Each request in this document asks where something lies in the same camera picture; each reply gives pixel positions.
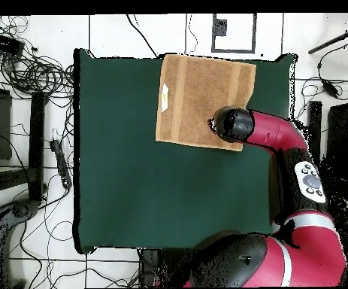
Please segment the round button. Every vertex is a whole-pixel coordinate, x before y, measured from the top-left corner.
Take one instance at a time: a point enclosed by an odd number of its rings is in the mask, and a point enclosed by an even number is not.
[[[315,188],[316,190],[321,187],[321,182],[316,176],[306,175],[302,181],[307,187]]]

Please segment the brown towel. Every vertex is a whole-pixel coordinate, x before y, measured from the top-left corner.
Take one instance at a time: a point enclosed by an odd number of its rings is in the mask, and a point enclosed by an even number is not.
[[[241,151],[242,144],[214,135],[207,120],[224,106],[245,108],[254,91],[255,72],[256,66],[247,63],[166,55],[160,74],[156,140]]]

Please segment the green table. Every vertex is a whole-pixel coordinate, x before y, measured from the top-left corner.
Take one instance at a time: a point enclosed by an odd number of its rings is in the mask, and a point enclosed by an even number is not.
[[[266,151],[155,141],[162,59],[93,59],[85,50],[74,58],[80,69],[77,247],[191,248],[221,230],[271,231]],[[245,62],[257,65],[247,108],[288,117],[295,56]]]

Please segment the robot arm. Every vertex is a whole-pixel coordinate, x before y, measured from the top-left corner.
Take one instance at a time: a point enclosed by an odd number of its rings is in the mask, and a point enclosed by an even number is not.
[[[271,154],[274,234],[216,238],[188,265],[186,287],[338,285],[346,261],[301,133],[288,120],[239,108],[218,110],[208,124],[224,141],[255,145]]]

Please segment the white label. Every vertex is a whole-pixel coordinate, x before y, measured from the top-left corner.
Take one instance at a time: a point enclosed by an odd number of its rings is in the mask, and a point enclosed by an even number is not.
[[[162,88],[162,113],[168,109],[168,88],[163,84]]]

